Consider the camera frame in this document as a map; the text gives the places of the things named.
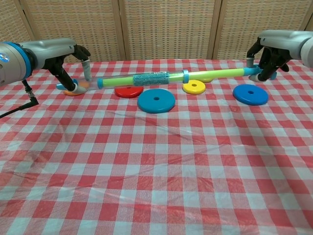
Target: orange object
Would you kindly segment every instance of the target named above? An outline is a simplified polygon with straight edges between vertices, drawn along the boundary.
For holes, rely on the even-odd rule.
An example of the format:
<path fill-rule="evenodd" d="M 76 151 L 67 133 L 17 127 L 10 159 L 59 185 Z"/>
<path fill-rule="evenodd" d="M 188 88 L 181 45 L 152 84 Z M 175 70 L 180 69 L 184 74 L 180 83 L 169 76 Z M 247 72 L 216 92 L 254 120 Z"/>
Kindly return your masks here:
<path fill-rule="evenodd" d="M 80 82 L 78 85 L 81 86 L 81 87 L 84 87 L 84 88 L 86 88 L 86 89 L 89 88 L 89 82 L 87 82 L 87 81 L 86 81 L 86 82 Z M 69 95 L 69 96 L 77 96 L 77 95 L 83 94 L 83 93 L 75 94 L 75 93 L 69 92 L 69 91 L 63 91 L 63 93 L 64 93 L 65 95 Z"/>

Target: red disc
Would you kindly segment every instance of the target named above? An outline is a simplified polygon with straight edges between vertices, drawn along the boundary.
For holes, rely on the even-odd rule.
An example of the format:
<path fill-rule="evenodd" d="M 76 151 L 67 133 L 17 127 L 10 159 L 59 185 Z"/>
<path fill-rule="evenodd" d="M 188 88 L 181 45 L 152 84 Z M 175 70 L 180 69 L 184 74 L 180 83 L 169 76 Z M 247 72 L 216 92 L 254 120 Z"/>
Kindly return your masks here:
<path fill-rule="evenodd" d="M 143 92 L 143 87 L 115 88 L 114 92 L 117 96 L 122 98 L 134 98 Z"/>

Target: checkered tablecloth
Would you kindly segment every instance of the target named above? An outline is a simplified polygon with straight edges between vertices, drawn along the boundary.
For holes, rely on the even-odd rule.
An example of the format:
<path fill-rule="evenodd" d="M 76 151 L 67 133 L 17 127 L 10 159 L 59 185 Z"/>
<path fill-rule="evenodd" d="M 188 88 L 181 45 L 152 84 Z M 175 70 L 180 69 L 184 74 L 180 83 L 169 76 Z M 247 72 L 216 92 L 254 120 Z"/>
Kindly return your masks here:
<path fill-rule="evenodd" d="M 313 234 L 313 70 L 258 86 L 263 106 L 219 79 L 200 95 L 164 85 L 168 113 L 147 114 L 113 90 L 70 97 L 44 70 L 29 78 L 40 105 L 0 119 L 0 234 Z M 241 61 L 93 63 L 93 76 L 242 68 Z M 81 65 L 65 65 L 73 78 Z M 0 112 L 28 101 L 1 88 Z"/>

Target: blue label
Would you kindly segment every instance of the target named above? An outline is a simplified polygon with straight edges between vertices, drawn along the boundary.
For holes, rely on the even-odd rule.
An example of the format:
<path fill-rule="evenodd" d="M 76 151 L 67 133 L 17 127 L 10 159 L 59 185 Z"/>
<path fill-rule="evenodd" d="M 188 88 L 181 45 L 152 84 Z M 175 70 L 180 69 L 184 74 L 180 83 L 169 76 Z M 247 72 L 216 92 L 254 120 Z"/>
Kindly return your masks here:
<path fill-rule="evenodd" d="M 10 57 L 4 53 L 0 53 L 0 60 L 2 62 L 9 62 L 10 61 Z"/>
<path fill-rule="evenodd" d="M 136 74 L 133 76 L 134 86 L 163 85 L 170 83 L 170 74 L 168 72 L 153 72 L 145 74 Z"/>

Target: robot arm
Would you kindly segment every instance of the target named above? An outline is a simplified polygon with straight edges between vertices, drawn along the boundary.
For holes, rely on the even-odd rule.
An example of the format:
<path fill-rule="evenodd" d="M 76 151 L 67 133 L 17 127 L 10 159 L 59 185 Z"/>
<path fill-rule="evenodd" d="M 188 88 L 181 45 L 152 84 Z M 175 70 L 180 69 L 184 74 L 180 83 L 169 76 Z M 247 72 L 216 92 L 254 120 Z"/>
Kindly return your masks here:
<path fill-rule="evenodd" d="M 255 82 L 265 82 L 280 68 L 288 72 L 289 60 L 301 60 L 313 68 L 313 32 L 291 30 L 265 30 L 247 52 L 247 67 L 253 67 L 254 55 L 264 48 L 259 67 L 262 72 L 250 76 Z"/>
<path fill-rule="evenodd" d="M 81 94 L 86 92 L 86 89 L 75 84 L 63 69 L 64 59 L 69 55 L 73 55 L 82 61 L 84 74 L 85 76 L 88 75 L 85 78 L 89 80 L 90 65 L 88 57 L 90 52 L 83 46 L 77 45 L 72 39 L 60 38 L 23 43 L 0 43 L 0 86 L 22 81 L 31 100 L 29 103 L 1 115 L 0 118 L 17 110 L 38 104 L 32 89 L 26 81 L 35 70 L 49 70 L 67 90 L 73 93 Z"/>

